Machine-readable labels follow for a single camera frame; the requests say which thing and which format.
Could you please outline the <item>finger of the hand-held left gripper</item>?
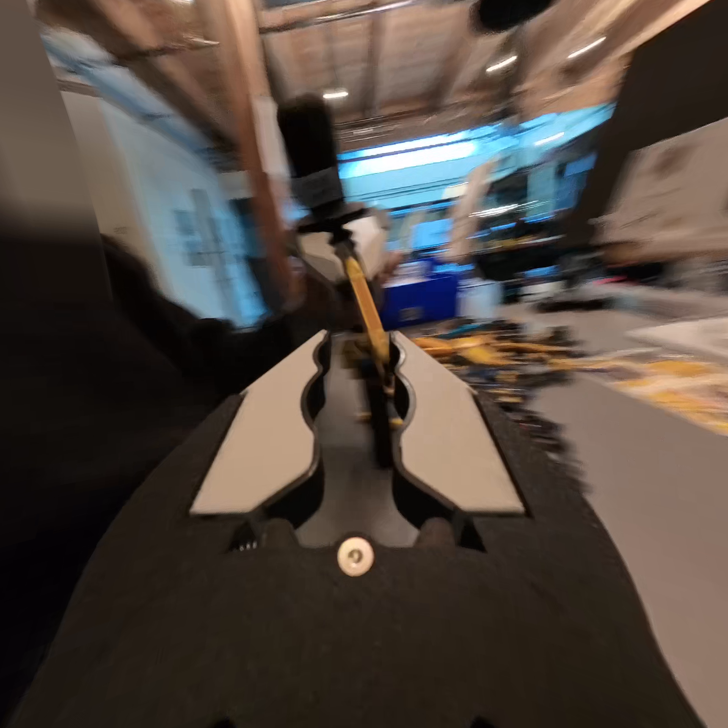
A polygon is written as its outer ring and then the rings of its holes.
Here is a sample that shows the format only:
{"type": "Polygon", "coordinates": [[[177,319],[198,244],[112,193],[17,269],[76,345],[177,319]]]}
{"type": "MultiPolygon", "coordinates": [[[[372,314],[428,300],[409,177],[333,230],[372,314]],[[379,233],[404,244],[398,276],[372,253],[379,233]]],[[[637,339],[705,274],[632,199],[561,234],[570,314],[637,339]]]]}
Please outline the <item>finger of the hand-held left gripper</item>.
{"type": "Polygon", "coordinates": [[[355,256],[367,278],[376,278],[385,267],[387,231],[377,215],[364,215],[347,223],[355,256]]]}
{"type": "Polygon", "coordinates": [[[344,265],[331,243],[328,232],[298,235],[298,251],[305,265],[326,282],[343,282],[344,265]]]}

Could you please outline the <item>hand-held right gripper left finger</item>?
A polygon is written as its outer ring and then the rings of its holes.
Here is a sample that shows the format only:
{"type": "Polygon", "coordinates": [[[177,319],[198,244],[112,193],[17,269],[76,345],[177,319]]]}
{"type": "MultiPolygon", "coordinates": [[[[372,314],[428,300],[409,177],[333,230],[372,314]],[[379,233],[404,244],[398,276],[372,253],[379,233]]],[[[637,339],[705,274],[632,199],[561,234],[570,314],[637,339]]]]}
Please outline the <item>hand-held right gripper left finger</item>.
{"type": "Polygon", "coordinates": [[[307,397],[325,375],[320,353],[330,342],[315,333],[242,393],[190,515],[261,513],[314,475],[320,446],[307,397]]]}

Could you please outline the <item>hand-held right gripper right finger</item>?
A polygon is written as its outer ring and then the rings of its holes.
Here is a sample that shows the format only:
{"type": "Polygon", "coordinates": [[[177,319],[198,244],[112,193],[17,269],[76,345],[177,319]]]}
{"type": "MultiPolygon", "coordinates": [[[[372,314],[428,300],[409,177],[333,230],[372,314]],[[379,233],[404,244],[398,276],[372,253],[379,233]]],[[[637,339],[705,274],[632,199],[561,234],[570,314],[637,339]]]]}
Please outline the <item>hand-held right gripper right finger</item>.
{"type": "Polygon", "coordinates": [[[392,343],[409,397],[398,446],[404,475],[463,513],[524,515],[473,391],[401,332],[392,343]]]}

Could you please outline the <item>yellow black toy beam assembly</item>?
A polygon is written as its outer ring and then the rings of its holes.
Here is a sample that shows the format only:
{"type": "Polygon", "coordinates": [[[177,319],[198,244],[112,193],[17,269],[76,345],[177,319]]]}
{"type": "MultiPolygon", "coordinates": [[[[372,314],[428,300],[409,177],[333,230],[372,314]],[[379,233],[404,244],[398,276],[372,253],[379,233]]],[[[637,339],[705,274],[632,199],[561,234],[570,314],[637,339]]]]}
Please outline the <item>yellow black toy beam assembly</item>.
{"type": "Polygon", "coordinates": [[[336,252],[359,311],[362,334],[367,344],[358,344],[357,369],[369,406],[369,428],[377,466],[388,469],[393,464],[390,401],[394,396],[394,374],[390,355],[392,342],[385,331],[369,282],[358,260],[352,241],[340,242],[336,252]]]}

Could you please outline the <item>person's left forearm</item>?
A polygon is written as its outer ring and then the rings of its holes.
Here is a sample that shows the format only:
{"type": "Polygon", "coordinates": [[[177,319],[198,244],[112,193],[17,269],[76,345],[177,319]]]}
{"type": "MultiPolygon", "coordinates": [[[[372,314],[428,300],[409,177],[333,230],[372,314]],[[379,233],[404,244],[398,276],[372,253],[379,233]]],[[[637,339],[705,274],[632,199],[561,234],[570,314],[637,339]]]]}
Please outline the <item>person's left forearm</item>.
{"type": "Polygon", "coordinates": [[[244,391],[296,349],[289,314],[252,329],[199,317],[168,299],[150,269],[120,242],[101,234],[101,244],[111,292],[124,316],[185,377],[219,396],[244,391]]]}

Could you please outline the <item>blue plastic bin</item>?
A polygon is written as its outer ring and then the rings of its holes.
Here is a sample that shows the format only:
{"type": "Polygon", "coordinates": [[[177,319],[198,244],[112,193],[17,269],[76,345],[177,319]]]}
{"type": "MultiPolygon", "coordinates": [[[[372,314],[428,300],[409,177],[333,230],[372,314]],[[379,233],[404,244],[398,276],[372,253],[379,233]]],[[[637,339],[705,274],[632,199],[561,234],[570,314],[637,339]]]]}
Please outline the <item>blue plastic bin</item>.
{"type": "Polygon", "coordinates": [[[386,331],[457,316],[459,278],[451,273],[384,286],[380,319],[386,331]]]}

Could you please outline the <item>pile of toy building parts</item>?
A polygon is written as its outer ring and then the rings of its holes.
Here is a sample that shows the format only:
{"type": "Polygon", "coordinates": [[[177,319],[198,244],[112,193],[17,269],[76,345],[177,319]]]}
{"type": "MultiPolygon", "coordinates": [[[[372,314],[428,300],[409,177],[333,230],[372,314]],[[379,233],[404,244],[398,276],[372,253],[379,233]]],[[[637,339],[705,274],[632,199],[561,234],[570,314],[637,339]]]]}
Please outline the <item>pile of toy building parts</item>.
{"type": "Polygon", "coordinates": [[[567,384],[574,362],[584,355],[565,330],[557,328],[540,339],[502,329],[451,339],[417,336],[413,341],[467,384],[479,403],[493,403],[551,460],[571,459],[561,427],[532,406],[543,389],[567,384]]]}

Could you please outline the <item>yellow instruction sheet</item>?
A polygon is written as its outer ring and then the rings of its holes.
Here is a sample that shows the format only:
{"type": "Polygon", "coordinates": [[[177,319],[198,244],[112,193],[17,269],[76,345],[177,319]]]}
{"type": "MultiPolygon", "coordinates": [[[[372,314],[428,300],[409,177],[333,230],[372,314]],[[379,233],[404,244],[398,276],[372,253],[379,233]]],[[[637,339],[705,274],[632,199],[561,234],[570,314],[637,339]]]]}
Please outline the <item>yellow instruction sheet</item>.
{"type": "Polygon", "coordinates": [[[606,369],[618,392],[727,436],[727,370],[686,358],[617,359],[606,369]]]}

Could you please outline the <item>white printed paper sheet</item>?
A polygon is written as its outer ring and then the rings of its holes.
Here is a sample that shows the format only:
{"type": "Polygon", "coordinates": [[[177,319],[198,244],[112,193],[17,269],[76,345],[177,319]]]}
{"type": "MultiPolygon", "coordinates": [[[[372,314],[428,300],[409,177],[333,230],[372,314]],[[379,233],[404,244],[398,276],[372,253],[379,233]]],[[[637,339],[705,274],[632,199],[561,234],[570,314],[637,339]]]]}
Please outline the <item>white printed paper sheet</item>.
{"type": "Polygon", "coordinates": [[[727,364],[727,317],[709,317],[633,329],[630,340],[727,364]]]}

